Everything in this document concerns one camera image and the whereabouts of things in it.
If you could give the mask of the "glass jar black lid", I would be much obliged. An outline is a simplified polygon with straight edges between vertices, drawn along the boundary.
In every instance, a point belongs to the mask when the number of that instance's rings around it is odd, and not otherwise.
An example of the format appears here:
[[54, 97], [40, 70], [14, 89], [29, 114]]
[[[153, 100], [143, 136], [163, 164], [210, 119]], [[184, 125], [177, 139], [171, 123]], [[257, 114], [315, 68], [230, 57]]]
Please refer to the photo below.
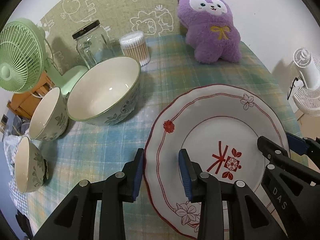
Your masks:
[[99, 20], [80, 28], [72, 38], [76, 41], [76, 50], [88, 69], [114, 57], [107, 31], [100, 25]]

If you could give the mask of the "white standing fan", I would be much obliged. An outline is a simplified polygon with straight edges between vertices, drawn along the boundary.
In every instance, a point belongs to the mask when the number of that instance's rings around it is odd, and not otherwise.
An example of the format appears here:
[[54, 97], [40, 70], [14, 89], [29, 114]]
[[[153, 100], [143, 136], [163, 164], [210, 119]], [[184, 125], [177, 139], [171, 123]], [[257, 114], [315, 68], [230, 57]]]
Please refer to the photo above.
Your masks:
[[306, 48], [299, 48], [293, 54], [297, 70], [287, 100], [292, 99], [304, 114], [319, 117], [319, 55]]

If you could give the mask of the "white red pattern plate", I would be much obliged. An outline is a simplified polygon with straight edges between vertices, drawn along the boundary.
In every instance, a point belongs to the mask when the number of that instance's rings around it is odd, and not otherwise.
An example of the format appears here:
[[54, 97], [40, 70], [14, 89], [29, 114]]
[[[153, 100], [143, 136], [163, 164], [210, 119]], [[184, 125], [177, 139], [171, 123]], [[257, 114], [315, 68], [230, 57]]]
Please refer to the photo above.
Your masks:
[[243, 180], [273, 212], [261, 186], [268, 159], [258, 150], [260, 136], [289, 147], [275, 112], [244, 89], [210, 85], [176, 98], [155, 120], [145, 146], [144, 178], [159, 217], [178, 233], [197, 237], [201, 206], [185, 196], [178, 166], [181, 149], [218, 180]]

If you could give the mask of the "floral bowl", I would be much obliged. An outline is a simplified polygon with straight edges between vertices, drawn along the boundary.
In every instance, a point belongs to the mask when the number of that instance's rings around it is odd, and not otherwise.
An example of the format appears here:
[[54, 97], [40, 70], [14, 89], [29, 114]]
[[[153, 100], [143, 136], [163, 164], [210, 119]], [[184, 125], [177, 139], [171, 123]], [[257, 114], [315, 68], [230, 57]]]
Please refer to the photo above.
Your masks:
[[67, 100], [74, 121], [90, 125], [115, 125], [134, 109], [140, 93], [141, 66], [135, 59], [118, 56], [88, 70]]
[[29, 136], [39, 141], [55, 140], [66, 130], [67, 125], [66, 99], [61, 89], [55, 87], [43, 97], [35, 109], [29, 126]]
[[23, 137], [18, 144], [14, 169], [21, 194], [37, 191], [49, 178], [46, 159], [28, 137]]

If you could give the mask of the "wooden bed headboard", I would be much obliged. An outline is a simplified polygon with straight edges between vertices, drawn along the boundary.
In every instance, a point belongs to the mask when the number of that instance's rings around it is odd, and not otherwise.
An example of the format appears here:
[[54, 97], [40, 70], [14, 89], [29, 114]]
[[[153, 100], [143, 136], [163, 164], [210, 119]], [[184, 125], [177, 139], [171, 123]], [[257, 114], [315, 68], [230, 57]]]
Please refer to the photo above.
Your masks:
[[7, 108], [15, 115], [31, 120], [38, 104], [53, 85], [46, 72], [43, 72], [36, 86], [31, 91], [22, 94], [15, 93], [8, 101]]

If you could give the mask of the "wall power socket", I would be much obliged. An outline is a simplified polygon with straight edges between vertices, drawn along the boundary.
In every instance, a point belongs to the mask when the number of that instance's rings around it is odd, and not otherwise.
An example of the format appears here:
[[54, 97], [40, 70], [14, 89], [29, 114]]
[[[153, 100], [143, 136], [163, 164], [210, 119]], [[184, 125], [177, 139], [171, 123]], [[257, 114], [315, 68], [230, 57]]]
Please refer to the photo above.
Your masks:
[[3, 114], [2, 119], [1, 119], [1, 130], [5, 130], [8, 122], [8, 117]]

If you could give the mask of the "purple plush bunny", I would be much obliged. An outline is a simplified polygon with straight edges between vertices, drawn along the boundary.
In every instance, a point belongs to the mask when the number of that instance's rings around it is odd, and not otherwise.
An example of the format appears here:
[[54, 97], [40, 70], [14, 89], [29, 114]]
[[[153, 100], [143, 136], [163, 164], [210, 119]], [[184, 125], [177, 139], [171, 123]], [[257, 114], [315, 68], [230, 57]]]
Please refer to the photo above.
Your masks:
[[240, 61], [241, 37], [225, 1], [178, 0], [177, 16], [187, 29], [185, 41], [194, 49], [198, 62]]

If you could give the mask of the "blue checkered blanket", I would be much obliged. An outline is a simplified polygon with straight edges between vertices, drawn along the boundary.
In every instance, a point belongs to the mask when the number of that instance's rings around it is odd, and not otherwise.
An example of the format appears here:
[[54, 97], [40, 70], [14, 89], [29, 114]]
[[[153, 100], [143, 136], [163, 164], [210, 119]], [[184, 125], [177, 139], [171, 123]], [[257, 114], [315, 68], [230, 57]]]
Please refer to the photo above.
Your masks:
[[18, 143], [21, 141], [22, 137], [19, 135], [13, 135], [9, 131], [5, 131], [3, 135], [3, 147], [4, 154], [9, 168], [11, 179], [8, 182], [9, 185], [9, 196], [16, 206], [17, 210], [23, 215], [29, 216], [28, 213], [28, 203], [25, 194], [19, 192], [16, 179], [15, 179], [15, 157], [17, 152]]

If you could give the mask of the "green desk fan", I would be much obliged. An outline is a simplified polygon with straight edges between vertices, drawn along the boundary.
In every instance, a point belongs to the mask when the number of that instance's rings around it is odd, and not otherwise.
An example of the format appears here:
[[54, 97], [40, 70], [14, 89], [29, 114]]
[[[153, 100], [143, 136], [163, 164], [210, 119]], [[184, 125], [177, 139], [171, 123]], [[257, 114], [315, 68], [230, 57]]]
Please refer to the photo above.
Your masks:
[[60, 74], [44, 30], [31, 20], [19, 18], [4, 26], [1, 31], [1, 88], [13, 93], [33, 89], [42, 73], [67, 96], [77, 81], [88, 71], [86, 66], [75, 66]]

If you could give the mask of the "cotton swab container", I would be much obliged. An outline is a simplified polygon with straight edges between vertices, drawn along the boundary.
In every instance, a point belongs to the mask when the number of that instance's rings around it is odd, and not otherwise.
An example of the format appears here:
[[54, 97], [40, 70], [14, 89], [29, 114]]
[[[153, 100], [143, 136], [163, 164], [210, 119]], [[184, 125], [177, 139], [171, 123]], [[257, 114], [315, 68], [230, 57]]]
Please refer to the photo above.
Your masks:
[[137, 60], [141, 66], [150, 62], [150, 54], [142, 31], [133, 31], [119, 39], [120, 47], [125, 56]]

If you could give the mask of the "green cartoon wall mat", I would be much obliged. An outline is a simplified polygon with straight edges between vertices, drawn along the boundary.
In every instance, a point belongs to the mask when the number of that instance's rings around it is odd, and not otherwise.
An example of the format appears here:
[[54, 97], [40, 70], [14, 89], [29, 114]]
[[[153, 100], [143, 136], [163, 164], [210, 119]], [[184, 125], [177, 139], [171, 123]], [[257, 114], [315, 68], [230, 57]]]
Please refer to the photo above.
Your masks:
[[84, 64], [72, 34], [85, 25], [99, 20], [111, 42], [132, 31], [145, 37], [178, 34], [176, 9], [177, 0], [61, 0], [38, 25], [50, 44], [48, 54], [63, 74]]

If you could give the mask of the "plaid tablecloth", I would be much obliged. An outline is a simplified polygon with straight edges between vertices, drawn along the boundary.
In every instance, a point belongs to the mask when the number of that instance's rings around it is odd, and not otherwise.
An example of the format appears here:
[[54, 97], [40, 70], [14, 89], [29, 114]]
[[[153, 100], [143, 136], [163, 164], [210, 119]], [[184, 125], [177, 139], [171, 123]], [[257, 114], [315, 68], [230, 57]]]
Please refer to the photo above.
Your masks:
[[147, 43], [151, 60], [142, 68], [138, 102], [125, 120], [113, 126], [69, 121], [56, 140], [35, 141], [48, 161], [49, 180], [36, 192], [26, 194], [27, 218], [33, 233], [79, 181], [101, 181], [120, 171], [137, 149], [145, 146], [159, 113], [195, 87], [213, 83], [241, 87], [263, 99], [286, 131], [301, 135], [277, 80], [244, 43], [240, 45], [239, 63], [218, 61], [212, 65], [198, 63], [181, 35], [150, 38]]

